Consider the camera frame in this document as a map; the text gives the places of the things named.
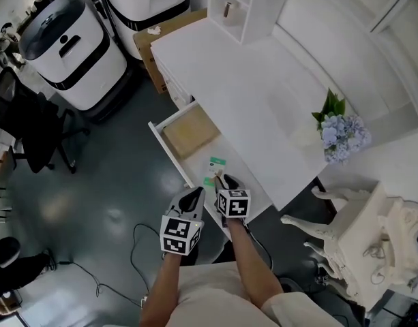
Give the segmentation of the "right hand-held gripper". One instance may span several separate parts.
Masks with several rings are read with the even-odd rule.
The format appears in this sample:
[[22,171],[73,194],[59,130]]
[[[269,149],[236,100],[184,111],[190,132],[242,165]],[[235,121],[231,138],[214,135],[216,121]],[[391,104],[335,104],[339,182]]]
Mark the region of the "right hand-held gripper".
[[217,209],[225,218],[246,218],[250,213],[251,197],[250,190],[245,189],[245,185],[238,178],[225,174],[224,180],[228,189],[224,189],[224,184],[219,176],[215,176],[215,193],[218,195]]

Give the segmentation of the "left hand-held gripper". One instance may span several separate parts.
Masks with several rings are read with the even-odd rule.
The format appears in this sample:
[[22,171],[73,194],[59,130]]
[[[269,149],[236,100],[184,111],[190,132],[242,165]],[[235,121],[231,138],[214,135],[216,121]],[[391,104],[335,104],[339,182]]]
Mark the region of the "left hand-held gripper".
[[205,189],[193,187],[178,193],[162,216],[160,246],[163,252],[189,255],[200,239],[204,221]]

